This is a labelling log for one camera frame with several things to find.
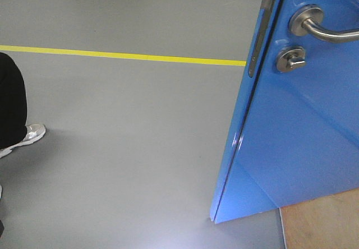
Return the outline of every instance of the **thumb turn lock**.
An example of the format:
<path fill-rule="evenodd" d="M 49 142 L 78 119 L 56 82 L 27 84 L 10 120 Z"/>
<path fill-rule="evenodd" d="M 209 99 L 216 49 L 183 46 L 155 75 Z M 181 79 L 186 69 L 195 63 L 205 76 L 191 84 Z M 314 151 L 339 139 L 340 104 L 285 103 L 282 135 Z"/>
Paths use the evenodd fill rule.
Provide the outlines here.
<path fill-rule="evenodd" d="M 277 69 L 280 72 L 289 72 L 305 64 L 305 50 L 301 46 L 286 48 L 277 56 Z"/>

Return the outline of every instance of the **person's leg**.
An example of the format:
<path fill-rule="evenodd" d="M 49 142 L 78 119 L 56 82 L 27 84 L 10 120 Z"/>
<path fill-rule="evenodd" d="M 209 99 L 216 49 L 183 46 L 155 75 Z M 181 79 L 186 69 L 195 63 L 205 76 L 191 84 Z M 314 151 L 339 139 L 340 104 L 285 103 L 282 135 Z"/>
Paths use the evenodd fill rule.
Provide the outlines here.
<path fill-rule="evenodd" d="M 0 149 L 24 139 L 27 133 L 26 92 L 19 68 L 0 53 Z"/>

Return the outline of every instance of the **sneaker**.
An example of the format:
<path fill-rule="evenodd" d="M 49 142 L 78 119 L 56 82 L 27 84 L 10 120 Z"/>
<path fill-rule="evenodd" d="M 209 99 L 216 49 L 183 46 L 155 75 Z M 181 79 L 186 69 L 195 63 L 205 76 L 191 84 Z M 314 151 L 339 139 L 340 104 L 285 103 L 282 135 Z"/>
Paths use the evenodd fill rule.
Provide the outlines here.
<path fill-rule="evenodd" d="M 26 126 L 26 128 L 27 128 L 27 134 L 25 138 L 22 141 L 20 141 L 18 144 L 14 144 L 7 148 L 1 149 L 0 158 L 11 153 L 12 149 L 16 147 L 33 144 L 34 142 L 40 140 L 45 135 L 46 132 L 46 128 L 43 124 L 31 124 L 29 126 Z"/>

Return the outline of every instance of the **lever handle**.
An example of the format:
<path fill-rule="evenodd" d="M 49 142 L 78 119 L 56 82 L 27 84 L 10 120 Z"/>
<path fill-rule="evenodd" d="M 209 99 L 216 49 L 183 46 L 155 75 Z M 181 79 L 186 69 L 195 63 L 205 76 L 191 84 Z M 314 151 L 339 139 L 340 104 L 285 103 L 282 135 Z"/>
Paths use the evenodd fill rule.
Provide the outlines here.
<path fill-rule="evenodd" d="M 315 4 L 299 9 L 289 22 L 289 30 L 297 35 L 311 34 L 317 39 L 330 43 L 346 43 L 359 40 L 359 29 L 333 31 L 320 25 L 324 11 Z"/>

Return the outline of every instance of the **gray floor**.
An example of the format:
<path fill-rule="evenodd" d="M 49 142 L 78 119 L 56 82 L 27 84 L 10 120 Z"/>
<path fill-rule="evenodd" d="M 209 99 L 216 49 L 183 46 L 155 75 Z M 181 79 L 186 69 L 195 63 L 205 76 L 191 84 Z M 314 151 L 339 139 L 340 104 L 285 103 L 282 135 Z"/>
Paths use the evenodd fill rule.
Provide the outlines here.
<path fill-rule="evenodd" d="M 179 15 L 183 3 L 210 10 L 212 4 L 206 2 L 211 0 L 169 0 L 168 8 L 164 0 L 145 0 L 128 12 L 122 6 L 123 19 L 129 21 L 114 27 L 122 41 L 112 39 L 109 28 L 122 19 L 112 19 L 111 11 L 100 14 L 108 27 L 98 26 L 102 27 L 98 36 L 90 29 L 94 23 L 88 24 L 88 3 L 20 1 L 22 6 L 14 4 L 13 12 L 7 12 L 0 0 L 2 17 L 7 16 L 0 19 L 2 44 L 230 59 L 247 56 L 237 51 L 248 48 L 250 36 L 235 44 L 232 37 L 240 37 L 235 30 L 227 27 L 218 32 L 221 23 L 208 25 L 205 15 L 183 21 L 183 26 L 188 25 L 183 29 L 190 31 L 185 37 L 178 35 L 180 25 L 171 32 L 177 18 L 171 8 Z M 252 0 L 243 1 L 254 7 Z M 225 4 L 226 0 L 211 2 Z M 246 4 L 231 6 L 223 15 L 226 25 L 251 34 L 255 17 L 244 28 L 238 23 L 238 12 L 249 15 Z M 145 6 L 161 9 L 153 21 L 164 14 L 166 21 L 159 22 L 159 27 L 146 22 L 131 27 Z M 70 25 L 75 10 L 76 22 L 84 29 L 68 31 L 58 20 Z M 49 26 L 39 21 L 45 19 Z M 206 24 L 207 30 L 191 30 Z M 151 31 L 146 39 L 133 38 L 145 30 Z M 224 38 L 216 41 L 222 33 Z M 192 46 L 193 35 L 198 45 Z M 218 225 L 208 218 L 243 68 L 9 54 L 26 81 L 28 122 L 44 122 L 48 133 L 38 143 L 0 160 L 4 188 L 0 218 L 6 227 L 0 248 L 284 248 L 277 211 Z"/>
<path fill-rule="evenodd" d="M 5 45 L 246 60 L 261 0 L 0 0 Z"/>

